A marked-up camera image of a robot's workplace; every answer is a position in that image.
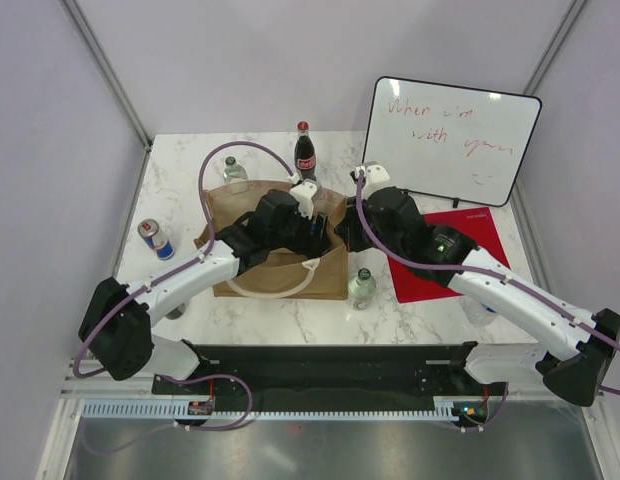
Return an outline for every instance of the metal floor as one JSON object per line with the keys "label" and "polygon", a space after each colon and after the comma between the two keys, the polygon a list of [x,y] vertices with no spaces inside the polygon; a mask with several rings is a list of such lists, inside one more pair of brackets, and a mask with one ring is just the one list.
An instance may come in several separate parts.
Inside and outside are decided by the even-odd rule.
{"label": "metal floor", "polygon": [[[109,449],[164,420],[83,419]],[[426,422],[257,421],[230,432],[169,429],[108,457],[75,440],[66,480],[602,479],[581,410],[508,402],[483,433]]]}

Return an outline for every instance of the red paper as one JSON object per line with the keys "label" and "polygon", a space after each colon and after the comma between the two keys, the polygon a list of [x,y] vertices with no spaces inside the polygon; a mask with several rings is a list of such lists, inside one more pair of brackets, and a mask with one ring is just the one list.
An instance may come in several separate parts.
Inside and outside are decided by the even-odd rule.
{"label": "red paper", "polygon": [[[499,234],[488,207],[450,212],[428,213],[424,215],[428,225],[449,225],[474,239],[499,262],[510,267],[503,251]],[[388,258],[390,273],[399,303],[418,302],[435,298],[457,297],[460,294],[435,282],[415,277],[408,269]]]}

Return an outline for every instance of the paper bag handle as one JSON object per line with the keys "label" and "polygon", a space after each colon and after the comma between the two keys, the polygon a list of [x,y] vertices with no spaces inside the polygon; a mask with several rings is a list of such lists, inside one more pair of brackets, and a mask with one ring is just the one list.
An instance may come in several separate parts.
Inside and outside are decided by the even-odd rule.
{"label": "paper bag handle", "polygon": [[303,280],[299,285],[293,287],[285,292],[277,292],[277,293],[259,293],[259,292],[250,292],[241,288],[239,285],[234,283],[232,280],[228,280],[226,283],[228,286],[237,292],[239,295],[247,298],[260,298],[260,299],[273,299],[273,298],[285,298],[290,297],[299,293],[301,290],[310,285],[310,282],[314,278],[314,271],[319,266],[320,258],[313,258],[312,260],[306,260],[305,262],[301,262],[304,268],[308,269],[308,275],[305,280]]}

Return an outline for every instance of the marble table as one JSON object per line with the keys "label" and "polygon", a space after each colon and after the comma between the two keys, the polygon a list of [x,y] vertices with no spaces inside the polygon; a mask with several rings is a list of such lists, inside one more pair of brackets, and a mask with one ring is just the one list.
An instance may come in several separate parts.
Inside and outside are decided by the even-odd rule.
{"label": "marble table", "polygon": [[[312,132],[311,136],[317,151],[318,180],[326,188],[353,195],[355,186],[349,172],[361,162],[365,132]],[[158,135],[127,233],[119,281],[148,275],[195,251],[193,239],[205,225],[197,195],[199,167],[213,148],[231,140],[261,143],[292,163],[296,133]],[[223,184],[223,159],[227,155],[235,156],[251,179],[286,178],[284,169],[266,153],[232,147],[211,162],[204,179],[206,188]],[[423,213],[452,208],[448,200],[414,197]],[[459,206],[473,207],[463,203]],[[492,215],[511,267],[530,279],[511,207],[492,208]],[[158,260],[137,234],[137,224],[147,217],[158,220],[170,237],[176,249],[171,260]],[[364,266],[377,279],[377,295],[368,310],[355,311],[342,301],[215,298],[210,289],[192,298],[180,319],[159,322],[154,333],[172,340],[185,338],[195,344],[433,345],[468,340],[536,343],[501,317],[487,327],[471,325],[461,309],[460,297],[399,304],[386,256],[377,250],[350,255],[351,274]]]}

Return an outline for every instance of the gray wall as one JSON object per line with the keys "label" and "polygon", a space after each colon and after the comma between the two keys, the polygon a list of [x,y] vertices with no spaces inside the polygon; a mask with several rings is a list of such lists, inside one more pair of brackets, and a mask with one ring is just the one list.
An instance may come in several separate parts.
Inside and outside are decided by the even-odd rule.
{"label": "gray wall", "polygon": [[[590,2],[539,96],[520,185],[552,283],[620,314],[620,0]],[[605,383],[620,388],[620,355]]]}
{"label": "gray wall", "polygon": [[0,479],[34,476],[142,159],[58,2],[0,2]]}
{"label": "gray wall", "polygon": [[570,0],[78,0],[157,133],[365,130],[381,75],[520,93]]}

